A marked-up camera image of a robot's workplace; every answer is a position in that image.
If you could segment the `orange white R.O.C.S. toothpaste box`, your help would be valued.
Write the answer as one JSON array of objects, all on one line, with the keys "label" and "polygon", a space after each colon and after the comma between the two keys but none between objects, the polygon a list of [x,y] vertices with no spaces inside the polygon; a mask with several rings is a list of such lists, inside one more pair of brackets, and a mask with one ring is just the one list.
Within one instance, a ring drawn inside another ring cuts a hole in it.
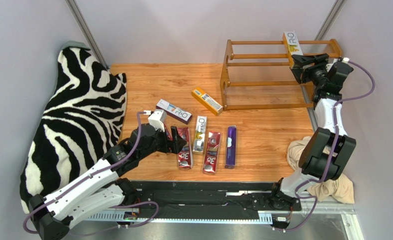
[{"label": "orange white R.O.C.S. toothpaste box", "polygon": [[292,69],[295,65],[293,55],[303,56],[304,53],[300,46],[297,35],[294,31],[284,31],[282,35],[282,40],[285,46],[289,66]]}]

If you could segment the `silver yellow R.O.C.S. toothpaste box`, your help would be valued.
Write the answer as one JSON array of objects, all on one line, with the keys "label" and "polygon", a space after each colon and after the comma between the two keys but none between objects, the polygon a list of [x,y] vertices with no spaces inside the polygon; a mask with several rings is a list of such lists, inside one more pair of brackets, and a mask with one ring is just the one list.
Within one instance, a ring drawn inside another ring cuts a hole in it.
[{"label": "silver yellow R.O.C.S. toothpaste box", "polygon": [[206,116],[198,116],[196,119],[195,135],[193,140],[192,152],[202,155],[205,149],[206,129],[208,118]]}]

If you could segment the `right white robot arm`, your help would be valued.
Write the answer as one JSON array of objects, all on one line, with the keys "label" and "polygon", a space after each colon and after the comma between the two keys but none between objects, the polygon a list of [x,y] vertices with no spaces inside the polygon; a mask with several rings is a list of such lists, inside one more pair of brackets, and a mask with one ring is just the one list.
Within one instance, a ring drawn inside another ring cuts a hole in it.
[{"label": "right white robot arm", "polygon": [[329,58],[326,53],[291,55],[290,69],[297,83],[314,85],[311,100],[318,127],[302,151],[297,169],[273,185],[269,204],[274,209],[291,208],[302,191],[338,179],[356,148],[356,140],[343,127],[340,93],[354,68],[343,58],[332,63]]}]

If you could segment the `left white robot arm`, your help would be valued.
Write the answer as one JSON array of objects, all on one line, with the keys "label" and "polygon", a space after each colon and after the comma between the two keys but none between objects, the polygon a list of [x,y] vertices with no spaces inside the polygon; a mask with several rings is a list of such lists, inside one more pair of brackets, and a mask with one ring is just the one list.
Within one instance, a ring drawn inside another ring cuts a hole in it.
[{"label": "left white robot arm", "polygon": [[130,137],[109,149],[90,170],[67,186],[45,197],[40,194],[32,197],[24,230],[38,234],[43,240],[61,240],[78,223],[108,208],[132,209],[142,205],[158,208],[151,200],[138,202],[136,188],[122,176],[149,155],[178,154],[186,143],[175,126],[168,137],[161,128],[140,124]]}]

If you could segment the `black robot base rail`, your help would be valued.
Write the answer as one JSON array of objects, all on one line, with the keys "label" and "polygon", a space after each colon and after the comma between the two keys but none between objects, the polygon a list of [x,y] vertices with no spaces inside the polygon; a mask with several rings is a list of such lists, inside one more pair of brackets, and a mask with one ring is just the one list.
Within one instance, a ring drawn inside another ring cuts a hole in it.
[{"label": "black robot base rail", "polygon": [[302,210],[296,198],[283,196],[272,182],[132,181],[136,193],[126,209],[107,209],[93,221],[140,223],[244,223],[286,228],[290,214]]}]

